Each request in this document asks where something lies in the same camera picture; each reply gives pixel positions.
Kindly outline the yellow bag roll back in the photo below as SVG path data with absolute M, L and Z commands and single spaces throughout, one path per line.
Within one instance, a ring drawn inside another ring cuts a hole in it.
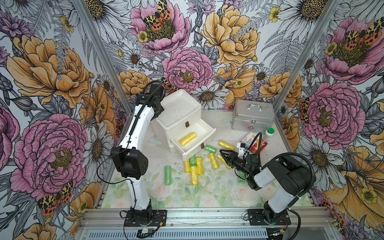
M 222 148 L 222 149 L 225 149 L 225 150 L 230 150 L 230 151 L 234 151 L 235 150 L 235 146 L 225 142 L 225 141 L 220 141 L 219 142 L 219 146 Z

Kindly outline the white plastic drawer cabinet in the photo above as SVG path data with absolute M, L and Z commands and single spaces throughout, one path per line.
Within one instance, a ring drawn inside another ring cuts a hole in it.
M 151 121 L 157 139 L 171 153 L 175 153 L 177 136 L 201 118 L 201 104 L 185 90 L 177 90 L 161 101 L 164 111 Z

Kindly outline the white drawer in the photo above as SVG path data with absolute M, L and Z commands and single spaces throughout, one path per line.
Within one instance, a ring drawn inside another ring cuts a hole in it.
M 182 155 L 182 160 L 186 161 L 204 148 L 215 131 L 216 128 L 200 119 L 187 128 L 181 125 L 172 130 L 170 143 Z

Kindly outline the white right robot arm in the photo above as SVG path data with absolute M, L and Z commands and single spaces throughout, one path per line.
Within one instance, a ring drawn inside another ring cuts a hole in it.
M 279 187 L 264 203 L 262 210 L 249 209 L 246 219 L 251 225 L 277 225 L 283 220 L 290 223 L 288 211 L 314 185 L 316 176 L 311 161 L 299 153 L 281 153 L 265 164 L 260 151 L 252 153 L 241 144 L 238 151 L 221 149 L 225 163 L 236 173 L 242 173 L 248 186 L 259 191 L 273 182 Z

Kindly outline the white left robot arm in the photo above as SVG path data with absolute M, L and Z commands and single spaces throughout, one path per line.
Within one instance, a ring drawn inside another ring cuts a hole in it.
M 131 195 L 131 207 L 126 216 L 126 225 L 134 223 L 147 226 L 153 219 L 152 204 L 142 177 L 149 167 L 148 158 L 142 153 L 144 137 L 151 121 L 164 108 L 161 101 L 164 88 L 161 81 L 152 81 L 137 94 L 135 109 L 128 131 L 118 147 L 111 149 L 116 170 L 125 179 Z

